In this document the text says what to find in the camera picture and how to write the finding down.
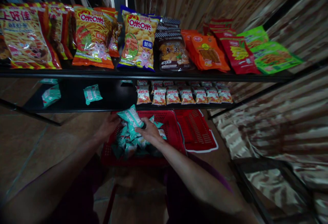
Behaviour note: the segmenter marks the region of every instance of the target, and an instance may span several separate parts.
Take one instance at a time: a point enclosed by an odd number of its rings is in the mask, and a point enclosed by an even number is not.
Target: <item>red shopping basket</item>
[[[183,138],[180,133],[180,128],[177,123],[177,117],[173,111],[137,111],[139,117],[150,118],[155,116],[155,121],[163,123],[161,129],[164,130],[167,137],[167,142],[180,151],[186,154],[185,147],[183,146]],[[119,160],[115,157],[111,149],[111,144],[115,142],[116,135],[119,132],[119,128],[116,128],[115,132],[109,138],[109,141],[104,144],[101,154],[101,162],[107,166],[164,166],[168,165],[167,160],[162,157],[145,156],[142,158],[131,157],[128,160],[120,158]]]
[[[199,109],[180,109],[174,112],[181,125],[186,151],[205,153],[219,148],[212,130]]]

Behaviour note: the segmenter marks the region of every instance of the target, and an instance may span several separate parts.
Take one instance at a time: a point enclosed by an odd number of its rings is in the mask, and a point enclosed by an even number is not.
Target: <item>green snack bag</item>
[[[269,37],[264,30],[263,26],[255,27],[246,32],[240,33],[237,37],[244,37],[246,45],[252,49],[258,45],[264,44],[269,41]]]
[[[99,101],[102,99],[98,84],[86,87],[83,91],[84,91],[85,102],[87,105],[89,105],[91,102]]]
[[[57,79],[42,79],[40,80],[40,83],[42,84],[58,84]]]
[[[301,64],[303,61],[277,42],[267,42],[250,50],[257,68],[265,74],[274,74]]]
[[[48,107],[61,98],[59,85],[54,85],[42,94],[43,107]]]
[[[136,106],[132,105],[131,108],[118,112],[117,115],[123,120],[128,122],[128,131],[130,133],[130,140],[134,140],[137,137],[140,137],[141,134],[134,131],[135,127],[142,127],[144,124],[140,120],[139,115],[136,111]]]

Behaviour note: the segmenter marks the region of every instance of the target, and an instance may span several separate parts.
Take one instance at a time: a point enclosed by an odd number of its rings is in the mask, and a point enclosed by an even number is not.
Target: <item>red snack bag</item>
[[[254,62],[254,55],[246,46],[244,37],[219,38],[219,40],[236,74],[260,74]]]

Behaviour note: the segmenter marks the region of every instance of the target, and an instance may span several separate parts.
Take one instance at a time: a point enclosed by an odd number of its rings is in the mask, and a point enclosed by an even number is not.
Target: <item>orange snack bag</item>
[[[191,42],[194,46],[194,60],[202,70],[218,69],[222,72],[230,70],[224,53],[216,44],[213,36],[191,35]]]

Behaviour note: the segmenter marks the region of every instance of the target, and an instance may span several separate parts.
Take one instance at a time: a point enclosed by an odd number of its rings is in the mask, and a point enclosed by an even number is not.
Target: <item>person's right hand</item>
[[[164,142],[164,140],[160,136],[157,127],[147,117],[143,117],[141,118],[141,120],[146,124],[146,128],[141,129],[139,127],[136,127],[134,128],[134,130],[140,133],[144,137],[144,139],[151,143],[153,146],[158,147]]]

